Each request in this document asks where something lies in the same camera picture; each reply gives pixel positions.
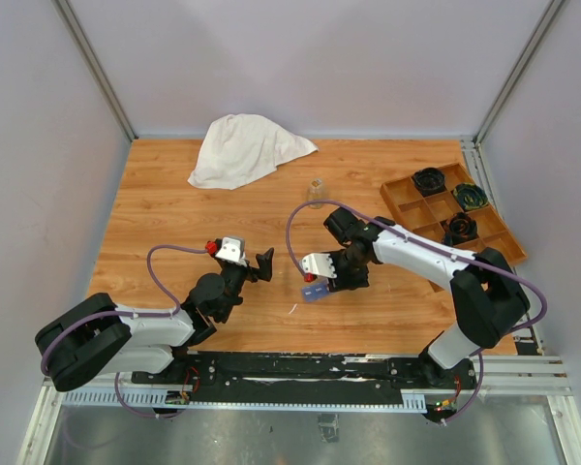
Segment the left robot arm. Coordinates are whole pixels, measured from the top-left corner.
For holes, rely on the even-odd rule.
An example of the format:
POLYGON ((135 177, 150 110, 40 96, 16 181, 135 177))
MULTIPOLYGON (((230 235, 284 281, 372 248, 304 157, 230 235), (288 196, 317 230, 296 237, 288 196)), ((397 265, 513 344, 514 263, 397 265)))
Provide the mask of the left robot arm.
POLYGON ((170 384, 181 381, 188 359, 176 351, 202 343, 226 323, 243 302, 245 283, 268 282, 273 275, 274 251, 258 254, 251 265, 235 237, 210 241, 201 253, 219 272, 202 275, 187 297, 174 297, 168 309, 136 308, 96 293, 45 325, 35 336, 42 373, 60 392, 108 373, 146 372, 170 384))

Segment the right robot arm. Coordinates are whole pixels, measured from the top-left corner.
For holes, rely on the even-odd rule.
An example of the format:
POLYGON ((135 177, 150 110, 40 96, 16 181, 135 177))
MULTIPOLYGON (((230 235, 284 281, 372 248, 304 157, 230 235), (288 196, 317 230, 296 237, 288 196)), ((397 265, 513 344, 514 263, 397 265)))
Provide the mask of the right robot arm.
POLYGON ((343 207, 323 225, 342 246, 319 255, 325 270, 316 274, 327 279, 331 292, 367 288, 369 264, 404 268, 450 292, 455 322, 422 350, 415 368, 429 387, 442 387, 462 360, 494 348, 530 309, 521 284, 496 249, 475 253, 448 247, 382 217, 364 222, 343 207))

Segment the blue weekly pill organizer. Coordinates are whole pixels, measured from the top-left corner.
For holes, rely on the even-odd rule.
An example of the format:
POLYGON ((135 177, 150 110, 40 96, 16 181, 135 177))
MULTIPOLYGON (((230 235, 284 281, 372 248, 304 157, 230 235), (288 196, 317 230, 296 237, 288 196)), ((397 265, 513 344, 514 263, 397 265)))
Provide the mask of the blue weekly pill organizer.
POLYGON ((330 295, 330 290, 325 282, 314 282, 301 289, 301 295, 306 303, 315 302, 330 295))

